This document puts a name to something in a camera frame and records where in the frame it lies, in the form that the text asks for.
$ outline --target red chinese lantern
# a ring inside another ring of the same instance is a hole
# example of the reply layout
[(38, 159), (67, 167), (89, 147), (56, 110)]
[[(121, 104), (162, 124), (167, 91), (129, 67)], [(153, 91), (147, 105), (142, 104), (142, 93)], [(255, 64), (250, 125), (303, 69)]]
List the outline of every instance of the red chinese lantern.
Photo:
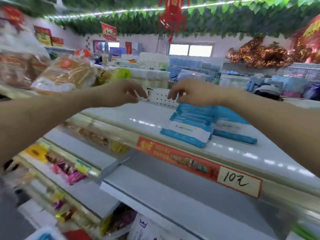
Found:
[(182, 15), (181, 6), (184, 0), (165, 0), (165, 10), (164, 13), (160, 14), (159, 18), (159, 28), (161, 23), (164, 25), (164, 31), (166, 29), (170, 30), (169, 43), (172, 41), (173, 32), (179, 32), (181, 23), (183, 22), (183, 29), (186, 28), (187, 18)]

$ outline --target red price label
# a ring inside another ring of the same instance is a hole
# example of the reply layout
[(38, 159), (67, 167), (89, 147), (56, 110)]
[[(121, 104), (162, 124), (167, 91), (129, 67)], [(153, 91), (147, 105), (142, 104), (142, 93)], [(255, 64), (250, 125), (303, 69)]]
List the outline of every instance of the red price label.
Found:
[(139, 137), (136, 148), (243, 194), (260, 198), (262, 180), (204, 158), (180, 151), (150, 139)]

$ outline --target blue packet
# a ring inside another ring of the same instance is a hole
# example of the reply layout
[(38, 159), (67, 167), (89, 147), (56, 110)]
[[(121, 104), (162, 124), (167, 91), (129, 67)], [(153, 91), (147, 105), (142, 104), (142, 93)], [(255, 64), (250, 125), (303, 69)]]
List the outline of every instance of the blue packet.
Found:
[(190, 104), (179, 104), (176, 111), (179, 113), (191, 113), (207, 117), (214, 117), (218, 113), (218, 108), (216, 106), (198, 107)]
[(213, 130), (213, 135), (225, 137), (250, 144), (257, 143), (256, 130), (248, 121), (232, 110), (218, 107), (218, 120)]
[(210, 121), (173, 113), (167, 129), (161, 129), (160, 133), (203, 148), (212, 134), (212, 126)]
[(194, 118), (197, 118), (197, 119), (209, 121), (211, 123), (211, 127), (212, 127), (212, 131), (211, 131), (211, 135), (209, 137), (209, 140), (212, 139), (212, 133), (213, 133), (214, 128), (215, 128), (216, 123), (217, 123), (217, 117), (207, 117), (207, 116), (203, 116), (203, 115), (195, 114), (195, 113), (182, 113), (180, 111), (178, 111), (177, 114), (182, 115), (182, 116), (194, 117)]

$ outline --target light strip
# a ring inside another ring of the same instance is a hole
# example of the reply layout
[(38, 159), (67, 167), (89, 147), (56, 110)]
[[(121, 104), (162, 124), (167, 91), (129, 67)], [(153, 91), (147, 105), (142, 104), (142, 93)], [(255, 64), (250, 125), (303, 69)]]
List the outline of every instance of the light strip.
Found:
[[(210, 6), (221, 6), (224, 4), (232, 4), (232, 3), (246, 3), (246, 2), (255, 2), (255, 1), (265, 1), (265, 0), (241, 0), (241, 1), (220, 1), (215, 3), (204, 3), (193, 6), (183, 6), (181, 9), (189, 9), (189, 8), (201, 8), (201, 7), (210, 7)], [(144, 9), (128, 9), (128, 10), (118, 10), (118, 11), (105, 11), (105, 12), (94, 12), (94, 13), (86, 13), (86, 14), (77, 14), (77, 15), (58, 15), (58, 16), (45, 16), (47, 19), (69, 19), (69, 18), (80, 18), (86, 16), (99, 16), (103, 14), (112, 14), (112, 13), (124, 13), (124, 12), (147, 12), (147, 11), (163, 11), (164, 7), (159, 8), (144, 8)]]

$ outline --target white pegboard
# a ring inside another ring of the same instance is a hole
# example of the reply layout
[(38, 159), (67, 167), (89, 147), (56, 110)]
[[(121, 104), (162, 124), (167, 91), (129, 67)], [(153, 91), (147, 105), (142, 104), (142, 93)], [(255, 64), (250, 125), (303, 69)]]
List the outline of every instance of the white pegboard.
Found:
[(169, 89), (155, 88), (149, 90), (148, 102), (155, 105), (164, 106), (167, 108), (175, 109), (179, 105), (177, 100), (168, 99)]

